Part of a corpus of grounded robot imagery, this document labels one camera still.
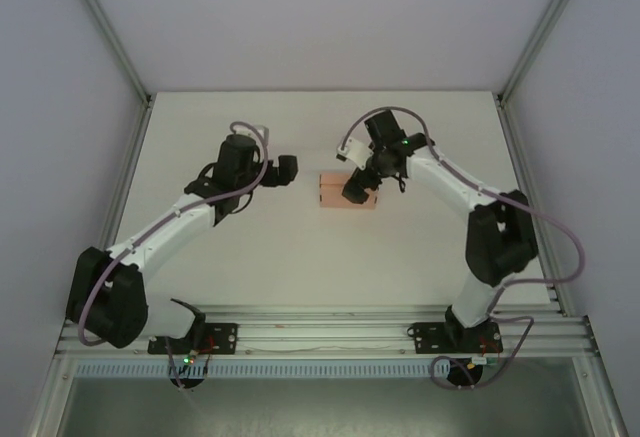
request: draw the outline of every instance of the white table surface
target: white table surface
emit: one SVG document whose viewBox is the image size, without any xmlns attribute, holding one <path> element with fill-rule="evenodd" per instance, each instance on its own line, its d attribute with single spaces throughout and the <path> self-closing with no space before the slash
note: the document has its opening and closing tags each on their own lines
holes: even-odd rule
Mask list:
<svg viewBox="0 0 640 437">
<path fill-rule="evenodd" d="M 427 121 L 446 156 L 509 191 L 516 179 L 489 92 L 160 93 L 142 146 L 118 240 L 140 230 L 215 161 L 234 120 L 270 128 L 270 156 L 295 154 L 285 188 L 256 190 L 253 203 L 176 254 L 149 292 L 195 305 L 414 306 L 450 304 L 462 288 L 466 222 L 428 188 L 400 194 L 385 181 L 376 210 L 322 209 L 321 171 L 351 172 L 335 158 L 350 124 L 382 105 Z M 419 131 L 398 116 L 407 133 Z M 356 137 L 366 139 L 364 126 Z M 521 277 L 541 277 L 538 261 Z M 510 288 L 502 304 L 547 304 L 544 286 Z"/>
</svg>

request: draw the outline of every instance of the purple cable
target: purple cable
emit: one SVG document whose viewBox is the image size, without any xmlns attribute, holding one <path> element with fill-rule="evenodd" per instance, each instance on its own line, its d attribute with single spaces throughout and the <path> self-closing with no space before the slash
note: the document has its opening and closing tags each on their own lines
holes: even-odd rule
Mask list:
<svg viewBox="0 0 640 437">
<path fill-rule="evenodd" d="M 267 150 L 267 141 L 266 141 L 265 138 L 262 137 L 260 132 L 258 132 L 258 129 L 256 129 L 251 124 L 247 124 L 245 122 L 233 122 L 229 126 L 229 128 L 233 132 L 235 127 L 237 127 L 239 125 L 249 129 L 254 134 L 254 136 L 256 137 L 258 142 L 260 142 L 260 146 L 262 147 L 263 161 L 262 161 L 262 167 L 260 168 L 260 172 L 258 173 L 258 176 L 255 178 L 255 180 L 253 182 L 251 182 L 249 185 L 243 187 L 242 189 L 234 190 L 232 192 L 227 192 L 226 194 L 216 195 L 216 196 L 210 197 L 208 199 L 202 199 L 202 200 L 199 200 L 197 202 L 192 202 L 191 204 L 185 205 L 184 207 L 178 209 L 179 210 L 178 213 L 182 214 L 184 212 L 188 212 L 189 210 L 191 210 L 191 209 L 193 209 L 195 207 L 199 207 L 200 205 L 203 205 L 203 204 L 212 204 L 214 202 L 219 202 L 220 200 L 229 199 L 231 197 L 237 197 L 237 196 L 240 196 L 240 195 L 244 195 L 244 194 L 246 194 L 248 192 L 251 192 L 253 189 L 255 189 L 260 184 L 260 181 L 264 177 L 264 174 L 267 172 L 267 164 L 268 164 L 267 161 L 269 160 L 269 154 L 268 154 L 268 150 Z M 98 293 L 100 292 L 100 289 L 102 289 L 102 286 L 104 285 L 106 280 L 109 278 L 109 275 L 111 275 L 111 272 L 113 272 L 113 269 L 115 269 L 116 266 L 120 262 L 122 262 L 122 260 L 132 252 L 132 250 L 133 250 L 133 252 L 135 252 L 135 249 L 137 247 L 139 247 L 144 241 L 146 241 L 149 237 L 151 237 L 153 234 L 155 234 L 159 229 L 164 227 L 167 223 L 169 223 L 173 219 L 175 219 L 177 217 L 176 214 L 177 213 L 171 213 L 171 214 L 167 215 L 166 217 L 164 217 L 163 219 L 161 219 L 158 222 L 156 222 L 156 224 L 151 226 L 149 228 L 149 230 L 147 230 L 144 234 L 142 234 L 137 240 L 135 240 L 132 243 L 132 245 L 131 245 L 132 248 L 131 249 L 125 249 L 118 256 L 114 257 L 114 259 L 107 266 L 107 268 L 104 270 L 104 272 L 102 272 L 102 274 L 100 275 L 100 277 L 96 281 L 96 284 L 93 286 L 93 289 L 91 289 L 91 293 L 89 294 L 89 297 L 87 298 L 87 301 L 84 304 L 84 307 L 82 309 L 82 314 L 80 314 L 80 320 L 78 321 L 78 339 L 84 345 L 89 346 L 89 347 L 93 347 L 93 346 L 100 345 L 100 344 L 105 342 L 104 339 L 98 339 L 98 340 L 92 340 L 92 341 L 87 340 L 86 336 L 84 335 L 84 330 L 85 330 L 85 326 L 87 325 L 87 317 L 89 316 L 89 311 L 91 310 L 91 306 L 93 305 L 94 301 L 96 300 L 96 297 L 98 296 Z"/>
<path fill-rule="evenodd" d="M 176 361 L 173 359 L 173 352 L 171 351 L 171 343 L 169 342 L 169 337 L 164 338 L 164 348 L 167 349 L 167 356 L 169 357 L 169 367 L 171 368 L 171 373 L 173 374 L 173 378 L 176 380 L 176 384 L 178 384 L 178 389 L 183 389 L 182 381 L 180 380 L 180 375 L 178 374 L 178 368 L 176 367 Z"/>
<path fill-rule="evenodd" d="M 467 187 L 473 189 L 476 192 L 480 192 L 480 193 L 482 193 L 482 194 L 484 194 L 484 195 L 486 195 L 488 197 L 491 197 L 492 199 L 498 200 L 498 201 L 500 201 L 500 202 L 502 202 L 504 204 L 510 205 L 510 206 L 515 207 L 517 209 L 520 209 L 520 210 L 522 210 L 524 212 L 527 212 L 527 213 L 531 214 L 532 216 L 535 216 L 535 217 L 537 217 L 537 218 L 539 218 L 541 220 L 544 220 L 544 221 L 548 222 L 549 224 L 554 226 L 556 229 L 560 230 L 567 237 L 569 237 L 571 242 L 573 242 L 573 245 L 575 245 L 576 250 L 578 252 L 578 265 L 576 266 L 576 269 L 571 274 L 569 274 L 568 277 L 565 277 L 563 279 L 520 279 L 520 280 L 511 280 L 511 281 L 505 282 L 502 285 L 502 287 L 498 290 L 498 292 L 496 292 L 495 297 L 493 298 L 493 300 L 489 304 L 489 308 L 487 309 L 487 314 L 490 314 L 491 311 L 493 311 L 495 306 L 498 304 L 498 301 L 500 300 L 500 297 L 502 297 L 502 294 L 504 294 L 504 291 L 507 290 L 507 288 L 509 288 L 509 287 L 511 287 L 513 285 L 518 285 L 518 284 L 545 284 L 545 285 L 567 284 L 569 282 L 573 282 L 578 277 L 580 277 L 580 275 L 582 274 L 582 272 L 584 270 L 584 267 L 585 267 L 586 255 L 585 255 L 584 247 L 582 246 L 582 242 L 580 242 L 580 239 L 578 238 L 578 236 L 576 234 L 574 234 L 571 231 L 571 229 L 569 229 L 566 225 L 564 225 L 562 222 L 560 222 L 559 220 L 555 219 L 554 217 L 551 217 L 550 215 L 547 215 L 547 214 L 545 214 L 543 212 L 540 212 L 539 210 L 536 210 L 533 207 L 529 207 L 528 205 L 524 205 L 524 204 L 521 204 L 520 202 L 516 202 L 515 200 L 510 199 L 509 197 L 505 197 L 503 195 L 491 192 L 490 190 L 486 190 L 486 189 L 476 185 L 474 182 L 472 182 L 467 177 L 465 177 L 463 174 L 461 174 L 455 167 L 453 167 L 451 164 L 449 164 L 446 160 L 444 160 L 440 156 L 440 154 L 438 154 L 438 151 L 434 147 L 433 142 L 429 137 L 429 130 L 427 129 L 426 122 L 424 121 L 424 119 L 422 117 L 420 117 L 414 111 L 412 111 L 410 109 L 407 109 L 405 107 L 398 107 L 398 106 L 378 107 L 377 109 L 370 110 L 369 112 L 364 114 L 362 117 L 360 117 L 358 120 L 356 120 L 353 123 L 353 125 L 349 128 L 349 130 L 347 131 L 346 135 L 344 136 L 344 139 L 342 140 L 342 149 L 345 148 L 345 145 L 347 144 L 347 139 L 351 136 L 351 134 L 353 133 L 355 128 L 358 125 L 360 125 L 361 122 L 363 122 L 365 119 L 371 117 L 372 115 L 375 115 L 375 114 L 377 114 L 379 112 L 383 112 L 385 110 L 391 110 L 391 111 L 395 110 L 397 112 L 402 112 L 402 113 L 408 114 L 411 117 L 413 117 L 414 119 L 416 119 L 418 122 L 420 122 L 420 125 L 422 126 L 422 131 L 424 133 L 424 136 L 427 138 L 427 146 L 429 147 L 429 152 L 431 152 L 431 155 L 436 159 L 436 161 L 438 161 L 438 163 L 440 165 L 442 165 L 442 167 L 447 169 L 447 171 L 451 175 L 453 175 L 456 179 L 458 179 L 460 182 L 465 184 Z M 528 320 L 529 324 L 527 325 L 525 331 L 523 332 L 522 336 L 520 337 L 520 340 L 518 341 L 518 343 L 514 347 L 513 352 L 511 353 L 511 355 L 509 357 L 506 358 L 506 361 L 505 361 L 504 365 L 500 368 L 500 370 L 495 375 L 493 375 L 489 380 L 487 380 L 486 382 L 484 382 L 482 384 L 476 384 L 475 386 L 472 385 L 471 387 L 461 387 L 461 388 L 473 389 L 473 388 L 486 387 L 487 385 L 490 385 L 491 383 L 495 382 L 501 375 L 503 375 L 504 371 L 511 365 L 511 362 L 513 361 L 513 359 L 516 357 L 516 355 L 520 351 L 520 348 L 522 347 L 522 344 L 524 343 L 525 339 L 527 338 L 527 335 L 529 335 L 529 332 L 531 331 L 531 327 L 533 327 L 533 324 L 534 324 L 534 319 L 533 319 L 532 316 L 515 317 L 515 318 L 510 318 L 510 319 L 503 319 L 503 318 L 496 318 L 496 317 L 492 317 L 492 318 L 493 318 L 494 321 L 496 321 L 498 323 L 510 323 L 510 322 L 518 322 L 518 321 L 521 321 L 521 320 Z M 454 389 L 457 388 L 457 387 L 451 387 L 451 386 L 448 386 L 448 385 L 441 384 L 434 377 L 435 365 L 436 365 L 436 363 L 438 363 L 441 360 L 449 360 L 449 361 L 451 361 L 454 365 L 459 367 L 464 372 L 464 374 L 466 375 L 466 377 L 469 379 L 470 382 L 473 382 L 473 379 L 471 378 L 471 374 L 469 374 L 469 372 L 467 371 L 466 367 L 464 366 L 464 364 L 462 362 L 460 362 L 459 360 L 456 360 L 456 359 L 441 355 L 439 357 L 436 357 L 431 362 L 431 365 L 430 365 L 431 380 L 438 387 L 441 387 L 441 388 L 447 389 L 447 390 L 454 390 Z"/>
</svg>

